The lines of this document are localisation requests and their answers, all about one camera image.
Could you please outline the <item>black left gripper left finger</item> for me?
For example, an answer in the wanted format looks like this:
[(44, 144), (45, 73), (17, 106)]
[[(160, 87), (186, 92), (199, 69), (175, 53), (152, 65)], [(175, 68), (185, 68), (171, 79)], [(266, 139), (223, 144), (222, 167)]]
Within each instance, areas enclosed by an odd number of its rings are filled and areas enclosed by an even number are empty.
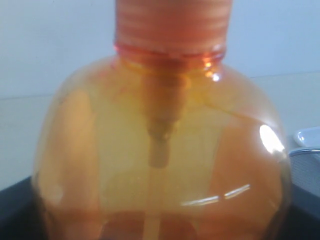
[(47, 239), (30, 177), (0, 191), (0, 238)]

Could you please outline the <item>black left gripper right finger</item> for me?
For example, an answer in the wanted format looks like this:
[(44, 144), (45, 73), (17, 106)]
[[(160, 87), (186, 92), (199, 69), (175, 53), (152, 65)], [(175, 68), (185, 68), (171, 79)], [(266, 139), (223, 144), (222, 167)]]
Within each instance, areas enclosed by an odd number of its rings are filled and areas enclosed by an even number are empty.
[(292, 202), (282, 228), (283, 240), (320, 239), (320, 185), (294, 180)]

